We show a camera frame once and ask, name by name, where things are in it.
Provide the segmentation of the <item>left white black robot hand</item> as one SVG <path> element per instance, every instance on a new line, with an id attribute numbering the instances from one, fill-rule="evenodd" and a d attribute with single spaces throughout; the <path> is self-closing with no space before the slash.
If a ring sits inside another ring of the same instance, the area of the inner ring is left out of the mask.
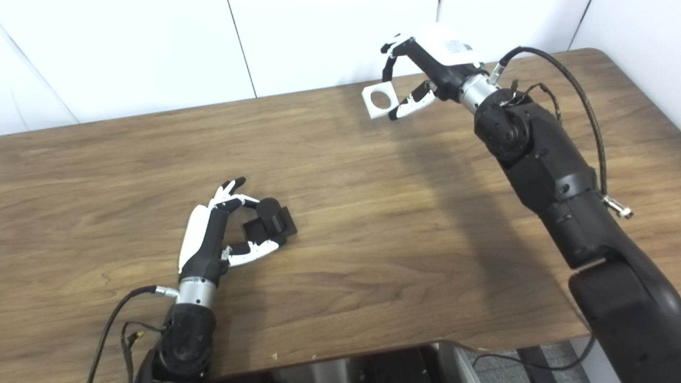
<path id="1" fill-rule="evenodd" d="M 289 209 L 277 199 L 237 193 L 245 183 L 245 177 L 226 181 L 207 205 L 194 208 L 178 257 L 178 281 L 198 279 L 218 286 L 230 267 L 262 259 L 297 234 Z M 224 246 L 228 220 L 242 207 L 255 211 L 255 218 L 243 224 L 245 240 Z"/>

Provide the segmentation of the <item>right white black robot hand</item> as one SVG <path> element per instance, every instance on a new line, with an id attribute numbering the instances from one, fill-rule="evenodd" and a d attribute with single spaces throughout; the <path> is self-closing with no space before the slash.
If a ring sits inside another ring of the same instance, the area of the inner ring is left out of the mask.
<path id="1" fill-rule="evenodd" d="M 447 25 L 435 22 L 415 34 L 397 34 L 381 47 L 387 54 L 382 81 L 391 82 L 399 57 L 410 59 L 427 76 L 411 94 L 388 112 L 392 121 L 424 109 L 435 100 L 453 101 L 475 114 L 498 90 L 488 82 L 489 71 L 472 47 Z"/>

